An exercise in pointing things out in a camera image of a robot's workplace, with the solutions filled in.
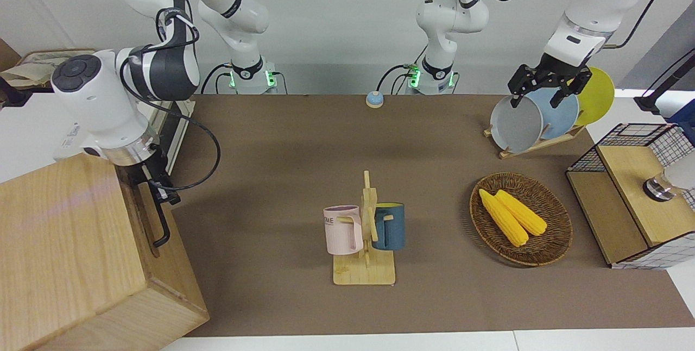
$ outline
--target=yellow plate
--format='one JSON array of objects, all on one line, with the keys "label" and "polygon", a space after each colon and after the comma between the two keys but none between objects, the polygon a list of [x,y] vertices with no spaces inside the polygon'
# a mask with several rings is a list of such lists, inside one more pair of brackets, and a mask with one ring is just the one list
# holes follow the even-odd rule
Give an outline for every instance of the yellow plate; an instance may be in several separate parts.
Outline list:
[{"label": "yellow plate", "polygon": [[591,79],[579,94],[577,126],[594,123],[608,113],[615,99],[615,86],[608,74],[600,68],[589,67]]}]

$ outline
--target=wooden cabinet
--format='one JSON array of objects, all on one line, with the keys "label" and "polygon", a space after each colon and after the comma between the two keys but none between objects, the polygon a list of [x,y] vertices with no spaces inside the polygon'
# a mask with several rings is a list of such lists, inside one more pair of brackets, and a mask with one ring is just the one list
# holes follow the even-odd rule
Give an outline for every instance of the wooden cabinet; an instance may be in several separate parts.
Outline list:
[{"label": "wooden cabinet", "polygon": [[0,349],[154,350],[206,322],[171,213],[77,155],[0,185]]}]

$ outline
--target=mug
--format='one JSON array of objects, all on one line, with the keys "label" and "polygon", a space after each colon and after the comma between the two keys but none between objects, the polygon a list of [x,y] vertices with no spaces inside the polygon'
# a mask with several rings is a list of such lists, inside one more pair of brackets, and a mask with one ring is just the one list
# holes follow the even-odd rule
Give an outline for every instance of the mug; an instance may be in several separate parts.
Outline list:
[{"label": "mug", "polygon": [[405,206],[403,203],[377,203],[374,215],[378,241],[372,247],[397,251],[405,247]]},{"label": "mug", "polygon": [[357,205],[335,205],[323,209],[326,247],[333,255],[354,254],[364,247],[362,220]]}]

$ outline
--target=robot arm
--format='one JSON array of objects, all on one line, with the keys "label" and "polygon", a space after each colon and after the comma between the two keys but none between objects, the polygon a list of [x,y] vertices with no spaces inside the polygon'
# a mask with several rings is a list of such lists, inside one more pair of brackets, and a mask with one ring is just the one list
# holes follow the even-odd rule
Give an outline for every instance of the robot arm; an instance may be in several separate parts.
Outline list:
[{"label": "robot arm", "polygon": [[487,25],[489,11],[480,0],[426,0],[418,7],[418,25],[429,42],[419,63],[417,90],[438,94],[447,87],[457,44],[451,33],[476,33]]},{"label": "robot arm", "polygon": [[[202,1],[226,17],[234,15],[240,4],[240,0]],[[139,170],[138,175],[142,176],[137,179],[151,182],[157,203],[175,203],[179,200],[176,190],[193,187],[199,182],[173,187],[158,138],[135,104],[137,98],[179,101],[194,93],[199,82],[193,47],[198,40],[198,30],[193,24],[188,0],[126,2],[155,20],[160,42],[68,59],[55,69],[52,85],[62,103],[94,136],[111,162]]]},{"label": "robot arm", "polygon": [[551,100],[554,108],[566,96],[581,93],[591,78],[586,62],[601,51],[638,1],[569,0],[538,66],[519,66],[507,84],[514,95],[511,104],[517,106],[525,94],[541,87],[559,87]]},{"label": "robot arm", "polygon": [[256,41],[256,34],[268,29],[268,9],[254,0],[235,2],[239,5],[232,15],[211,9],[208,4],[213,4],[212,0],[201,0],[198,13],[229,46],[232,82],[238,93],[262,94],[275,86],[269,80],[275,67],[261,56]]}]

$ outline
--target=pink mug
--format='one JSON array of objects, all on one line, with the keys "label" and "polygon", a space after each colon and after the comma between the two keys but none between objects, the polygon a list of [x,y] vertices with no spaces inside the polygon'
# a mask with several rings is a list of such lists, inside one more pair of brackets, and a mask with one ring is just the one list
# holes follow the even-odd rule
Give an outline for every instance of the pink mug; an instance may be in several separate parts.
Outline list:
[{"label": "pink mug", "polygon": [[362,220],[356,205],[335,205],[323,209],[326,247],[334,255],[354,254],[364,247]]}]

